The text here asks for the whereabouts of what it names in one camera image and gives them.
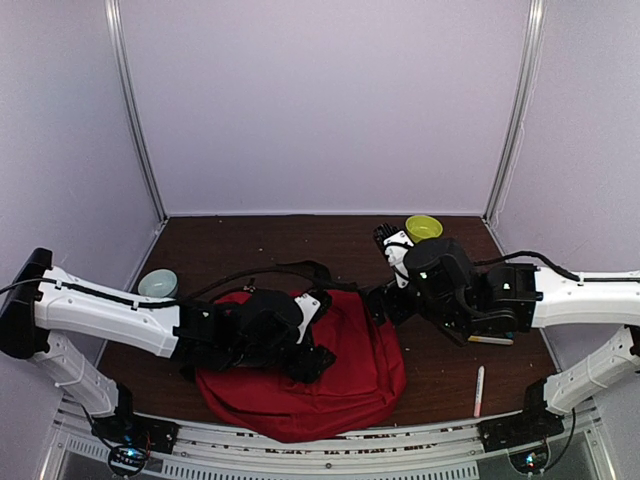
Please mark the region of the yellow-capped white marker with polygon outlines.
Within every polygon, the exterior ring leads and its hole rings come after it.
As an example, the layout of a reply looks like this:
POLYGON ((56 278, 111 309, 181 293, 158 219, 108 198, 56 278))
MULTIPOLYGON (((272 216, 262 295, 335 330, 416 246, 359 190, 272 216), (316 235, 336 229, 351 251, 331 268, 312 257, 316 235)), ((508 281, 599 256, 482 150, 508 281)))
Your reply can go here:
POLYGON ((473 343, 481 343, 481 344, 489 344, 489 345, 499 345, 499 346, 511 346, 514 344, 514 340, 510 338, 499 338, 499 337, 491 337, 491 336, 469 336, 467 339, 468 342, 473 343))

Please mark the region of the pink-capped white marker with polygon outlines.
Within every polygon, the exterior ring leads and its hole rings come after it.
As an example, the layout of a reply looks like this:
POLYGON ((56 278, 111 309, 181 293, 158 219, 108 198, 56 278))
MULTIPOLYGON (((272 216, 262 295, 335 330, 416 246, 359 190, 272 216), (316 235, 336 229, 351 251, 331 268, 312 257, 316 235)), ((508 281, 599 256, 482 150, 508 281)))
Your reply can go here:
POLYGON ((486 373, 485 367, 481 365, 477 370, 477 378, 476 378, 474 409, 473 409, 473 416, 475 418, 479 418, 481 416, 485 373, 486 373))

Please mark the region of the red backpack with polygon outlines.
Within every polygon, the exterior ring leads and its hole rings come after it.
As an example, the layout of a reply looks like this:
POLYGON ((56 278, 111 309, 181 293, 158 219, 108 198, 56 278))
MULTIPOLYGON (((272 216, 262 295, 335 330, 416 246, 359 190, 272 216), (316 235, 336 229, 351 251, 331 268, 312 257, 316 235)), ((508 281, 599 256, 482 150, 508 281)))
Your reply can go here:
MULTIPOLYGON (((310 262, 314 279, 326 281, 332 297, 328 313, 313 325, 316 343, 336 361, 312 384, 297 383, 276 368, 235 368, 216 372, 184 364, 207 407, 229 424, 254 430, 283 443, 332 438, 386 420, 406 387, 403 354, 393 326, 377 325, 363 295, 354 286, 332 286, 330 272, 310 262)), ((241 303, 257 289, 234 287, 213 296, 212 303, 241 303)))

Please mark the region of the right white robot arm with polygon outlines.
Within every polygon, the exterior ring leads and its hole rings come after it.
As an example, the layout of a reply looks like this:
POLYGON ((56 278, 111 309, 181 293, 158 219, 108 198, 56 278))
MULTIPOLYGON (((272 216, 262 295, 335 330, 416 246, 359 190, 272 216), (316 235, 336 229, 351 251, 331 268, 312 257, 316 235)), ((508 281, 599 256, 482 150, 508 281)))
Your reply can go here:
POLYGON ((528 387, 513 419, 519 440, 535 440, 583 400, 639 368, 639 274, 574 273, 535 251, 472 261, 453 238, 413 243, 402 232, 375 242, 393 272, 376 289, 378 311, 399 324, 418 314, 458 345, 474 337, 568 324, 613 324, 603 346, 568 370, 528 387))

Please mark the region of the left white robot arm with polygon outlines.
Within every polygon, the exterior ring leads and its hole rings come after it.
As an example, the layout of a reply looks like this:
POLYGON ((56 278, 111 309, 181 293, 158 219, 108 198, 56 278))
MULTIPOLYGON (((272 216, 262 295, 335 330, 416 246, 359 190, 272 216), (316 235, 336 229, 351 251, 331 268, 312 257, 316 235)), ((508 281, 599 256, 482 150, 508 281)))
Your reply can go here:
POLYGON ((328 311, 326 281, 297 297, 257 289, 241 303, 144 297, 86 282, 35 249, 2 288, 1 351, 43 369, 93 420, 123 444, 144 433, 130 391, 103 376, 66 337, 83 333, 127 344, 195 369, 277 367, 295 382, 315 382, 336 360, 315 343, 312 326, 328 311))

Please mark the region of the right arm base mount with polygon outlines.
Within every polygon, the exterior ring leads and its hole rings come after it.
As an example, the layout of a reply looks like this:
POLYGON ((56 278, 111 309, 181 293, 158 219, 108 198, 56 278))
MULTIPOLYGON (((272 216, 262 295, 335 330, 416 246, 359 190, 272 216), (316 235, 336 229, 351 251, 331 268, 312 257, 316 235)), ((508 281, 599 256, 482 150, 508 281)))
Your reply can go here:
POLYGON ((483 420, 477 424, 477 431, 484 451, 509 450, 530 443, 540 442, 541 447, 516 451, 509 454, 510 464, 519 474, 528 478, 544 475, 553 469, 566 455, 576 429, 577 415, 571 409, 571 429, 562 450, 552 456, 548 439, 565 431, 564 414, 552 413, 544 399, 546 380, 539 380, 527 387, 524 408, 521 412, 483 420))

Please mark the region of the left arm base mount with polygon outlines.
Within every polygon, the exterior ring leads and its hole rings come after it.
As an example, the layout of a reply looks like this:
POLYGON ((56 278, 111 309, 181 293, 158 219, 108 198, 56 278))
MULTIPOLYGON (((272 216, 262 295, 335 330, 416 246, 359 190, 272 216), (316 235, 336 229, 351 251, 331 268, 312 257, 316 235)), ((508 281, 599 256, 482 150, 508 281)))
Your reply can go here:
POLYGON ((179 425, 136 414, 133 395, 117 383, 118 404, 106 417, 90 415, 84 409, 91 433, 107 448, 107 466, 117 478, 129 479, 140 474, 152 453, 173 452, 179 425))

